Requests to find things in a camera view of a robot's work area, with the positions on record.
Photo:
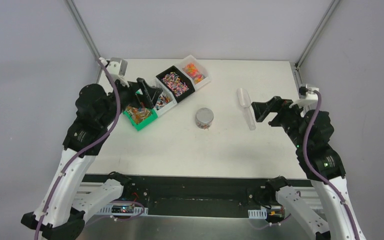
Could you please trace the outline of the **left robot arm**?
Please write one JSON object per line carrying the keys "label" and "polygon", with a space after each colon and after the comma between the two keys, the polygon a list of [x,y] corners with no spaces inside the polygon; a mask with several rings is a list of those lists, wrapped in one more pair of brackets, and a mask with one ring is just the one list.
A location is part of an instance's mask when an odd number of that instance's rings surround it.
{"label": "left robot arm", "polygon": [[87,170],[128,107],[153,109],[163,89],[143,78],[135,82],[110,79],[113,90],[100,84],[83,87],[75,102],[76,118],[63,141],[61,159],[39,207],[22,216],[21,223],[34,231],[34,238],[75,240],[90,218],[110,202],[127,202],[133,189],[129,179],[113,173],[87,196],[76,199]]}

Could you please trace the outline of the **clear plastic scoop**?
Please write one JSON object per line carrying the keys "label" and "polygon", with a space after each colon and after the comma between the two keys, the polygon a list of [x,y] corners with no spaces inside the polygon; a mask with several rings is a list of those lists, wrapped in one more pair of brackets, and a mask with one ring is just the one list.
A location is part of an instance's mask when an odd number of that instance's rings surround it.
{"label": "clear plastic scoop", "polygon": [[254,131],[256,129],[256,124],[254,120],[254,115],[251,111],[251,98],[249,96],[249,93],[244,88],[238,88],[236,90],[236,94],[237,94],[239,105],[241,106],[244,112],[244,117],[248,125],[248,128],[250,131]]}

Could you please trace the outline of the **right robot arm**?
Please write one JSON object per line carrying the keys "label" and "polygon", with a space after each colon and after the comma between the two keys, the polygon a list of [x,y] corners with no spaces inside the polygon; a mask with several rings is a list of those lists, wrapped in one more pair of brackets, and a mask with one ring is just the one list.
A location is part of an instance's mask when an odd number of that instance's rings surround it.
{"label": "right robot arm", "polygon": [[276,114],[268,124],[281,127],[295,145],[298,163],[320,199],[325,218],[317,215],[283,176],[266,182],[264,200],[285,207],[311,240],[364,240],[342,159],[329,145],[334,127],[329,113],[320,110],[321,97],[317,96],[315,102],[316,108],[304,116],[299,107],[301,99],[274,96],[267,102],[252,102],[251,107],[259,123],[270,113]]}

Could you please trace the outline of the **clear plastic jar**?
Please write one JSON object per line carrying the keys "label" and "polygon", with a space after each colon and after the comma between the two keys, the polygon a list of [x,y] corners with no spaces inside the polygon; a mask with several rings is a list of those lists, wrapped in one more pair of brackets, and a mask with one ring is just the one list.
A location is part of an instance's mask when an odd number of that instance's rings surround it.
{"label": "clear plastic jar", "polygon": [[199,119],[199,118],[195,118],[195,124],[196,126],[199,128],[199,129],[202,129],[202,130],[208,130],[211,126],[212,126],[212,123],[213,123],[213,119]]}

